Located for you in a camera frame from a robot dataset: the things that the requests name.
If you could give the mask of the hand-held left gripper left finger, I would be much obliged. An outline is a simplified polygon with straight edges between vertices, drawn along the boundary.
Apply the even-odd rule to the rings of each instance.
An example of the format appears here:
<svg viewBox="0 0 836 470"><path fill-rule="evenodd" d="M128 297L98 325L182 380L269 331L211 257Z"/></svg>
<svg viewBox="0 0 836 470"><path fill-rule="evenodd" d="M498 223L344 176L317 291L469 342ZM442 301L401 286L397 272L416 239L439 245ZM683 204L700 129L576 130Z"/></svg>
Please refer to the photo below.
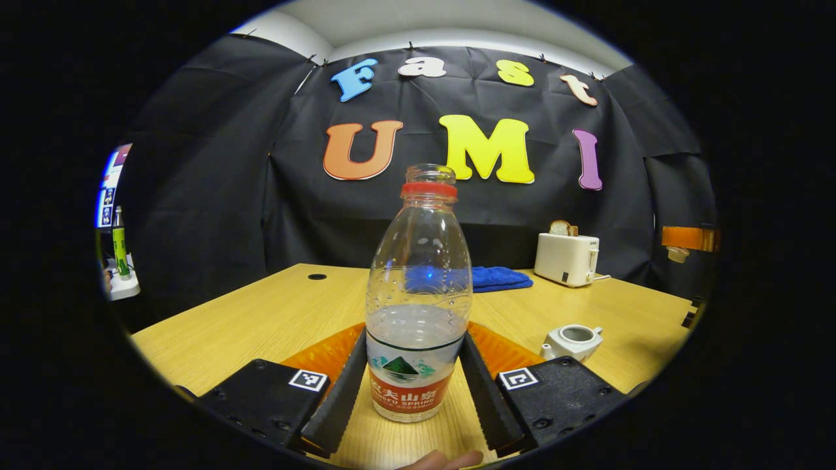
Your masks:
<svg viewBox="0 0 836 470"><path fill-rule="evenodd" d="M280 363L253 359L203 394L176 389L270 447L328 458L346 432L366 366L365 327L358 323Z"/></svg>

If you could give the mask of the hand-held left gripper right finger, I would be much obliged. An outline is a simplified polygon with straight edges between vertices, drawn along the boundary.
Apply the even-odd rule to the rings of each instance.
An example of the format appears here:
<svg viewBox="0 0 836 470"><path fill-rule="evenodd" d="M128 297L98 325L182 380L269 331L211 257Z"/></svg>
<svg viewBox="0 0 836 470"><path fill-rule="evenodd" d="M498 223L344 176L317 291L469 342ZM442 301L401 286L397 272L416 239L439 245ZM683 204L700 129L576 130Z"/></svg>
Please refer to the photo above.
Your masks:
<svg viewBox="0 0 836 470"><path fill-rule="evenodd" d="M568 355L543 359L469 322L459 353L487 446L499 458L564 440L634 398Z"/></svg>

